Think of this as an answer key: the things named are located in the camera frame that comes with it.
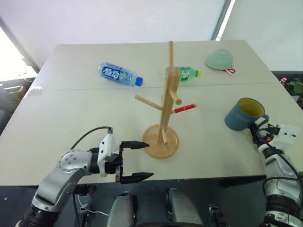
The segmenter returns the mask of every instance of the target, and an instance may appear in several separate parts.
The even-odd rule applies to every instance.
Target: light green bowl
[[[226,49],[219,49],[207,56],[205,65],[214,70],[225,70],[232,66],[232,62],[232,54]]]

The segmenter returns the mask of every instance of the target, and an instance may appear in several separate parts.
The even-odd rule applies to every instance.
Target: blue bottle cap
[[[143,78],[142,77],[137,77],[135,85],[140,87],[142,85],[142,83],[143,83]]]

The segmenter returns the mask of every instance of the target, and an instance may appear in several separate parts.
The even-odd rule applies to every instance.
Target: plastic bottle
[[[136,73],[108,62],[99,65],[99,73],[102,77],[120,84],[141,86],[143,83],[143,78]]]
[[[200,70],[194,70],[193,68],[188,66],[179,67],[179,69],[180,69],[180,81],[192,80],[195,77],[201,76]]]

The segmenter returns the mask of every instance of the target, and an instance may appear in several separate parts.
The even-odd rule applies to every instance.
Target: white table
[[[140,140],[160,119],[158,110],[138,100],[138,94],[160,103],[163,88],[89,89],[43,91],[20,103],[0,137],[1,185],[37,185],[55,166],[60,155],[85,132],[113,126],[122,140]],[[177,153],[158,160],[141,150],[124,151],[125,175],[154,172],[149,180],[251,176],[264,174],[249,130],[232,131],[224,116],[242,97],[259,100],[270,122],[303,128],[303,112],[279,83],[180,87],[184,104],[198,107],[171,116],[169,122],[180,138]],[[97,147],[106,131],[87,136],[78,148]],[[286,151],[303,170],[303,133]],[[86,176],[81,183],[113,182],[114,176]]]
[[[206,56],[220,48],[234,56],[236,77],[205,65]],[[163,87],[168,43],[59,45],[47,59],[33,86],[45,90],[128,88],[100,79],[98,66],[107,61],[143,77],[143,87]],[[175,66],[201,70],[202,76],[180,86],[273,83],[277,79],[245,41],[175,42]]]

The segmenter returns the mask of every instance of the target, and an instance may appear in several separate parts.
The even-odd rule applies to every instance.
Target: blue mug
[[[241,98],[226,115],[224,121],[230,129],[242,131],[245,128],[249,128],[260,117],[264,118],[264,120],[258,127],[269,120],[269,116],[265,114],[263,105],[252,98]]]

